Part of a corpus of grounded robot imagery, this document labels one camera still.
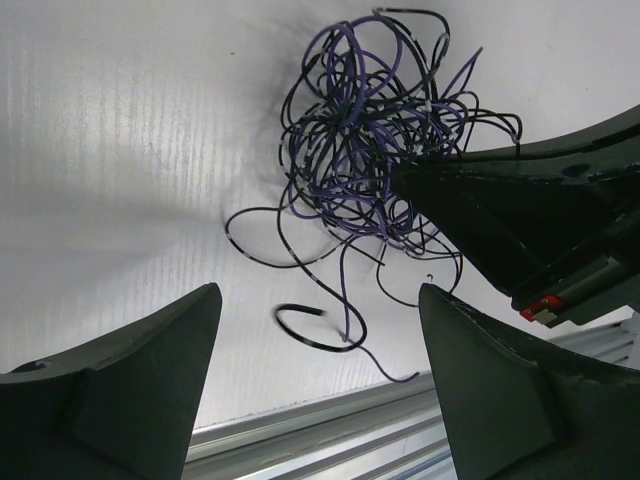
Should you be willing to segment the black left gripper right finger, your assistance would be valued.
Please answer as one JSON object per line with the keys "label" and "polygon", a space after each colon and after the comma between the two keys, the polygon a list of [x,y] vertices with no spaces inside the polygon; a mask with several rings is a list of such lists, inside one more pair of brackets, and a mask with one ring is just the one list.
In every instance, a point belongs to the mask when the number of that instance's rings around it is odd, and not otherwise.
{"label": "black left gripper right finger", "polygon": [[430,284],[419,313],[460,479],[636,479],[639,373],[559,347]]}

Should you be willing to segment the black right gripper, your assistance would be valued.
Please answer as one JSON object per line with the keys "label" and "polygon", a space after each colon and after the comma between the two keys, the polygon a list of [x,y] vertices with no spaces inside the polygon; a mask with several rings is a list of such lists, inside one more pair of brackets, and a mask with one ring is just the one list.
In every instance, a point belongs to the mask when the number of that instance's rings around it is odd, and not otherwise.
{"label": "black right gripper", "polygon": [[532,322],[566,320],[639,273],[639,181],[565,183],[471,173],[639,168],[639,108],[559,137],[398,167],[395,192]]}

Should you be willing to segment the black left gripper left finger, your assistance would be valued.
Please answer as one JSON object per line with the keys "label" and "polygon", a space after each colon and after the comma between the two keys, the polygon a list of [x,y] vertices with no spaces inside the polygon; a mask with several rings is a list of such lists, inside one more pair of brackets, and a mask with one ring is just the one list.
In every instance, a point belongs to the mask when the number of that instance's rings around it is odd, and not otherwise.
{"label": "black left gripper left finger", "polygon": [[218,285],[205,284],[2,374],[2,478],[180,478],[221,309]]}

